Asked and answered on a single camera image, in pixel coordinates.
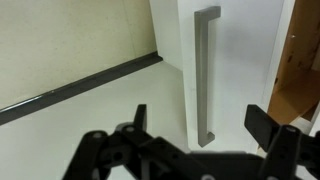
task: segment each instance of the dark baseboard trim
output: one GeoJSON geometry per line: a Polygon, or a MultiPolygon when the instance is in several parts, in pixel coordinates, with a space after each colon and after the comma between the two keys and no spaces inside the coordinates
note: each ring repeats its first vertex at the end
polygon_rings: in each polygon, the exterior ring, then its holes
{"type": "Polygon", "coordinates": [[[139,71],[162,61],[157,52],[142,56],[113,68],[88,76],[66,86],[0,110],[0,125],[39,111],[73,96],[139,71]]]}

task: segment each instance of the silver handle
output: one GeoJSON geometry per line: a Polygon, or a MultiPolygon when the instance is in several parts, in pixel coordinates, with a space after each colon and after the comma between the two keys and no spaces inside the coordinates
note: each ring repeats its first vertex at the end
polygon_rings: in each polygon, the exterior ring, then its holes
{"type": "Polygon", "coordinates": [[[196,78],[197,78],[197,118],[198,143],[204,147],[214,140],[215,135],[208,132],[208,24],[220,17],[221,7],[213,6],[194,13],[196,43],[196,78]]]}

